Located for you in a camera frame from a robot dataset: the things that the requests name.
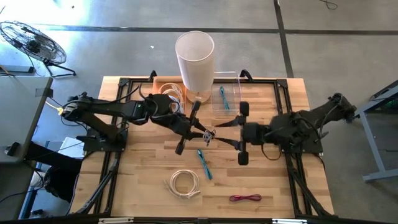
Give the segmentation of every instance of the red cable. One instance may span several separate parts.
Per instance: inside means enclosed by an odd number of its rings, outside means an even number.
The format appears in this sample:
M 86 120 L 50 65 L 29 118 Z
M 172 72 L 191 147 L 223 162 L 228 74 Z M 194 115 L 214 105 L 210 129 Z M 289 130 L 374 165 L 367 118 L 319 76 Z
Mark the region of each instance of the red cable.
M 249 195 L 249 196 L 232 195 L 229 197 L 230 202 L 237 202 L 240 200 L 252 200 L 255 202 L 259 202 L 259 201 L 261 201 L 261 195 L 259 195 L 259 194 L 254 194 L 254 195 Z

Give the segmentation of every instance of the gray floor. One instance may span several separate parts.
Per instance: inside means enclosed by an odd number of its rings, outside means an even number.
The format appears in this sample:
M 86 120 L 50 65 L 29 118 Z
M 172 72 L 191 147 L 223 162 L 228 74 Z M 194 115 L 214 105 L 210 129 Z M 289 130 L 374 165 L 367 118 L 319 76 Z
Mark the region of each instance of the gray floor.
M 398 1 L 331 1 L 338 4 L 337 10 L 317 0 L 280 0 L 285 28 L 398 30 Z M 29 1 L 23 9 L 15 2 L 7 2 L 0 20 L 74 26 L 278 27 L 272 0 Z M 34 18 L 32 8 L 37 9 Z M 174 44 L 181 33 L 67 32 L 40 27 L 66 50 L 64 65 L 78 74 L 54 80 L 54 98 L 60 103 L 83 91 L 97 96 L 104 75 L 148 75 L 151 70 L 159 75 L 178 74 Z M 217 70 L 245 68 L 255 77 L 286 77 L 279 34 L 211 36 L 216 42 Z M 288 35 L 287 44 L 294 75 L 304 78 L 311 107 L 323 104 L 334 92 L 363 105 L 370 95 L 398 78 L 397 35 Z M 4 42 L 0 42 L 0 60 L 1 64 L 30 63 Z M 39 73 L 48 75 L 42 66 Z M 396 223 L 398 178 L 371 184 L 362 181 L 363 174 L 377 168 L 360 121 L 328 124 L 325 130 L 330 134 L 323 140 L 324 160 L 336 214 Z M 34 140 L 61 141 L 77 134 L 83 130 L 63 126 L 54 110 L 45 107 Z M 39 194 L 35 208 L 45 206 L 44 201 Z M 57 206 L 49 208 L 49 214 L 58 214 Z

